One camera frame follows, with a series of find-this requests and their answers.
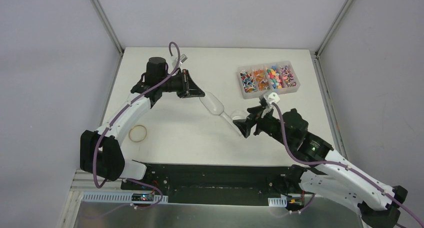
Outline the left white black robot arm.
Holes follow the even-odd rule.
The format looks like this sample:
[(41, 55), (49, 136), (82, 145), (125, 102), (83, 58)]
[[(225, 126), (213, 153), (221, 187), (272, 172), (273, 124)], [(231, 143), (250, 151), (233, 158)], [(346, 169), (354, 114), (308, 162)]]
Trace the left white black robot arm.
[(187, 69), (178, 68), (168, 73), (168, 64), (162, 57), (151, 57), (146, 72), (131, 89), (130, 94), (111, 119), (95, 131), (86, 130), (80, 137), (80, 168), (109, 181), (133, 179), (140, 190), (152, 186), (153, 178), (146, 173), (144, 163), (125, 158), (121, 145), (137, 121), (152, 109), (164, 92), (174, 92), (179, 98), (204, 97)]

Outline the clear plastic round jar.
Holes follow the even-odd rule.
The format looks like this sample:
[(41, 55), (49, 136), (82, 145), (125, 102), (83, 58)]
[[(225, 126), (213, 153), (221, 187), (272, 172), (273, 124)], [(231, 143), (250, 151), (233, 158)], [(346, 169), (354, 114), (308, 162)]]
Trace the clear plastic round jar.
[(235, 110), (231, 113), (230, 118), (232, 120), (242, 120), (245, 119), (249, 114), (244, 110)]

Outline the clear plastic scoop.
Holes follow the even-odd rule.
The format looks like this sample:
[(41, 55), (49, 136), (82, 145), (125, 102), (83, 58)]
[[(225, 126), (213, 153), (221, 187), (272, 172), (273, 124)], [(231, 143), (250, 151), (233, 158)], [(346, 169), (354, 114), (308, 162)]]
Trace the clear plastic scoop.
[(205, 91), (204, 93), (205, 95), (200, 97), (199, 100), (205, 109), (210, 114), (223, 118), (238, 136), (242, 136), (239, 128), (233, 123), (233, 119), (225, 112), (225, 107), (221, 101), (211, 92)]

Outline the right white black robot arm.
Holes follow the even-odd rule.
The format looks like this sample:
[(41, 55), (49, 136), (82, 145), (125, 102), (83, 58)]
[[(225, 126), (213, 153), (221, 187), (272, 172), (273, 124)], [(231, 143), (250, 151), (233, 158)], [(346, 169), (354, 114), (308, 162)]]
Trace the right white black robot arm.
[(277, 107), (260, 105), (247, 112), (245, 118), (232, 121), (245, 138), (264, 132), (305, 166), (293, 165), (284, 177), (288, 192), (301, 190), (325, 197), (359, 214), (371, 228), (400, 226), (400, 206), (408, 195), (405, 188), (387, 185), (353, 165), (331, 144), (309, 132), (308, 122), (294, 108), (282, 113)]

